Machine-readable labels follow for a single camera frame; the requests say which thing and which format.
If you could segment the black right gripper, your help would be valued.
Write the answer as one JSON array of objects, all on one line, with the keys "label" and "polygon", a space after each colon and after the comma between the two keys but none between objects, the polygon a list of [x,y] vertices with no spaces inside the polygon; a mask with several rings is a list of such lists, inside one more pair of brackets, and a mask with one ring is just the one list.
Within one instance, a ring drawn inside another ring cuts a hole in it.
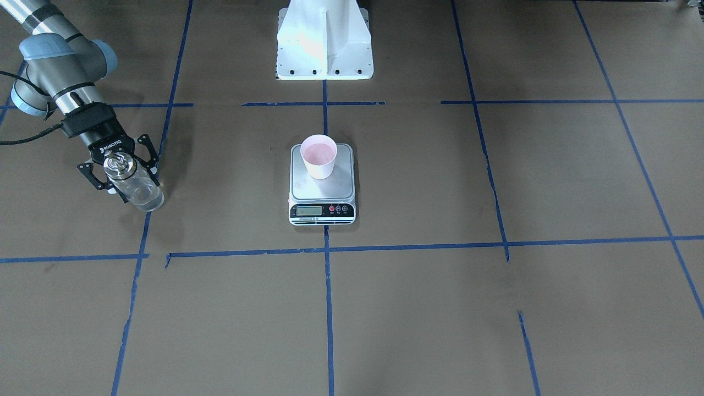
[{"label": "black right gripper", "polygon": [[86,132],[86,146],[90,152],[90,161],[78,163],[76,168],[96,190],[118,195],[125,204],[129,202],[113,181],[109,178],[101,180],[95,173],[96,166],[103,165],[105,156],[116,152],[126,152],[129,155],[134,153],[138,179],[156,187],[161,186],[157,176],[159,157],[148,134],[140,135],[135,141],[120,125],[98,125]]}]

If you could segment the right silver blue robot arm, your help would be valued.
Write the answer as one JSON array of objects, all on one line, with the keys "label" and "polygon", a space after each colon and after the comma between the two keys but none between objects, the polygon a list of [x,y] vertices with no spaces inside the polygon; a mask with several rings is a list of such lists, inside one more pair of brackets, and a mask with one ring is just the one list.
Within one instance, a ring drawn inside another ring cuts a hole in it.
[{"label": "right silver blue robot arm", "polygon": [[165,195],[150,137],[130,137],[96,87],[116,70],[113,48],[88,40],[50,1],[3,1],[2,8],[28,33],[19,45],[26,67],[13,75],[10,91],[15,107],[43,118],[62,113],[63,120],[49,130],[83,142],[90,159],[77,169],[96,190],[145,212],[161,208]]}]

